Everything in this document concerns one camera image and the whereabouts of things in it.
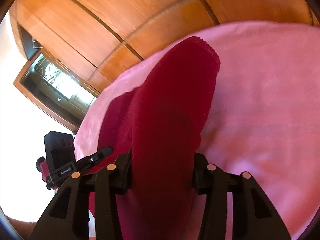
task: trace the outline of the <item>black clamp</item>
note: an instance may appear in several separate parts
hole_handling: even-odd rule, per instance
[[[116,195],[131,185],[131,151],[98,173],[79,171],[63,183],[39,219],[30,240],[89,239],[89,193],[95,192],[97,240],[122,240]],[[225,173],[195,154],[193,185],[207,195],[198,240],[224,240],[227,223],[227,192],[233,193],[233,240],[290,240],[276,209],[253,176]]]

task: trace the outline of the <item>pink tablecloth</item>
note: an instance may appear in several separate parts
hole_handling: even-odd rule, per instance
[[[320,205],[320,29],[241,22],[189,36],[194,35],[221,60],[198,152],[226,172],[252,173],[297,239]],[[178,42],[130,68],[102,92],[76,136],[77,159],[96,152],[110,102],[140,86]],[[203,196],[195,199],[182,239],[197,239],[204,201]],[[231,223],[229,212],[227,239]]]

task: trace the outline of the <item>bright white background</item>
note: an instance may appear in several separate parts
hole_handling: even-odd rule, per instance
[[[45,156],[44,136],[71,131],[14,87],[25,63],[6,15],[0,24],[0,206],[14,219],[37,221],[53,197],[35,166]]]

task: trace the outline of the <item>red cloth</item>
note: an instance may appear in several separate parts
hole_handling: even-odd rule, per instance
[[[114,153],[89,172],[132,146],[132,188],[117,196],[125,240],[178,239],[185,229],[194,193],[194,153],[219,67],[215,51],[190,37],[167,52],[141,87],[111,102],[98,150],[110,146]],[[89,208],[94,215],[94,194]]]

